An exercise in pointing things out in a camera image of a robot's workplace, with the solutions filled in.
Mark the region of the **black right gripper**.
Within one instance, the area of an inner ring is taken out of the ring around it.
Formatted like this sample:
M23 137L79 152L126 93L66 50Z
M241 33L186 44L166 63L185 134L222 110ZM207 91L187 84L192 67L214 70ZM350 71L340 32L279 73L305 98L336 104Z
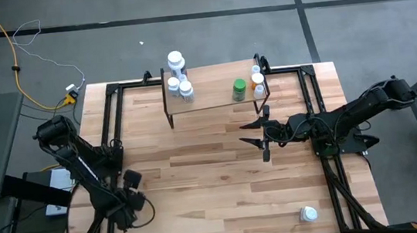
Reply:
M247 144L252 144L260 150L263 150L263 161L270 161L270 143L274 142L275 144L285 147L287 140L289 139L287 126L281 124L279 121L270 120L270 107L268 105L263 106L262 116L259 116L256 121L252 123L244 124L240 129L259 129L263 128L263 140L253 139L253 138L239 138L242 142Z

